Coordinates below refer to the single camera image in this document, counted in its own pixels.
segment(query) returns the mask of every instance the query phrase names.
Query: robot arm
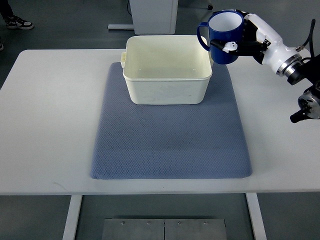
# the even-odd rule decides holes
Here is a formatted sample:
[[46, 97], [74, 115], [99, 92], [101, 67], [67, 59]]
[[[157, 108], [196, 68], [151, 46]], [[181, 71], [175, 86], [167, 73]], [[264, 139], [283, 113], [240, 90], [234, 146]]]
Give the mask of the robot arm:
[[210, 44], [231, 55], [253, 56], [258, 63], [270, 66], [275, 74], [280, 77], [286, 76], [291, 85], [308, 79], [312, 86], [299, 97], [300, 110], [290, 119], [293, 123], [306, 119], [320, 119], [320, 77], [317, 73], [317, 67], [320, 67], [320, 55], [314, 57], [312, 40], [309, 61], [304, 63], [299, 54], [301, 48], [312, 37], [315, 20], [312, 20], [309, 40], [301, 47], [293, 49], [284, 45], [280, 35], [259, 16], [237, 11], [244, 18], [242, 41], [225, 42], [213, 39]]

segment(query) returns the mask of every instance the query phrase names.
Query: blue mat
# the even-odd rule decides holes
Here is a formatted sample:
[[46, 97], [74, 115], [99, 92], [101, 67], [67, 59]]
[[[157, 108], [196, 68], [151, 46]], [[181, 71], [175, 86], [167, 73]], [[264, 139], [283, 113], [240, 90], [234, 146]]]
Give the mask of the blue mat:
[[92, 158], [94, 179], [229, 179], [252, 173], [230, 75], [213, 65], [203, 101], [136, 105], [111, 65]]

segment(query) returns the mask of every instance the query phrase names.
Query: floor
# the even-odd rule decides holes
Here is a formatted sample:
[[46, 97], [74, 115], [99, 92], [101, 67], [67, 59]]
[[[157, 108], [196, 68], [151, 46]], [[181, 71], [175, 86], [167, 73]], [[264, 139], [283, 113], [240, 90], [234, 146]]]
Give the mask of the floor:
[[[296, 47], [308, 37], [317, 0], [211, 0], [214, 11], [240, 9], [258, 14]], [[30, 31], [8, 30], [0, 22], [0, 87], [20, 52], [27, 49], [124, 49], [131, 30], [108, 31], [108, 24], [132, 24], [127, 0], [10, 0], [14, 13], [32, 21]], [[179, 0], [176, 35], [194, 35], [208, 20], [208, 1]], [[316, 23], [314, 51], [320, 52]], [[320, 240], [320, 193], [259, 193], [270, 240]], [[61, 240], [70, 196], [0, 196], [1, 240]], [[101, 239], [104, 218], [115, 216], [224, 218], [228, 239], [253, 239], [244, 194], [84, 196], [76, 239]]]

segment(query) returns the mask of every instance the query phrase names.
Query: shoe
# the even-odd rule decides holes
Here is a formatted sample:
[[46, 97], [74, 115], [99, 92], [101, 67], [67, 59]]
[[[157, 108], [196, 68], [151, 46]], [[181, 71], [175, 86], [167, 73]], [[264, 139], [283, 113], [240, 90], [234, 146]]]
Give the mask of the shoe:
[[8, 29], [30, 30], [34, 28], [32, 22], [21, 19], [18, 16], [7, 16], [4, 18]]

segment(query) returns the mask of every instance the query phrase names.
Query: bin handle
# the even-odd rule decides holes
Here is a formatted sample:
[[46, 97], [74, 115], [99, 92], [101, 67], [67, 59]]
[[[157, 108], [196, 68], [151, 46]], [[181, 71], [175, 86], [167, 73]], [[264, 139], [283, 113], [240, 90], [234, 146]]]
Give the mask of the bin handle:
[[199, 26], [197, 27], [197, 29], [196, 29], [196, 36], [197, 36], [198, 41], [199, 41], [199, 43], [201, 44], [201, 46], [202, 46], [205, 50], [207, 50], [208, 52], [210, 52], [210, 47], [209, 47], [207, 44], [205, 44], [205, 42], [203, 41], [203, 39], [202, 39], [202, 37], [201, 37], [201, 35], [200, 35], [200, 28], [201, 28], [201, 27], [208, 27], [208, 26], [209, 26], [208, 22], [206, 22], [206, 21], [201, 22], [201, 23], [199, 24]]
[[121, 67], [124, 68], [125, 67], [125, 62], [126, 62], [126, 56], [127, 56], [127, 52], [124, 51], [121, 53]]

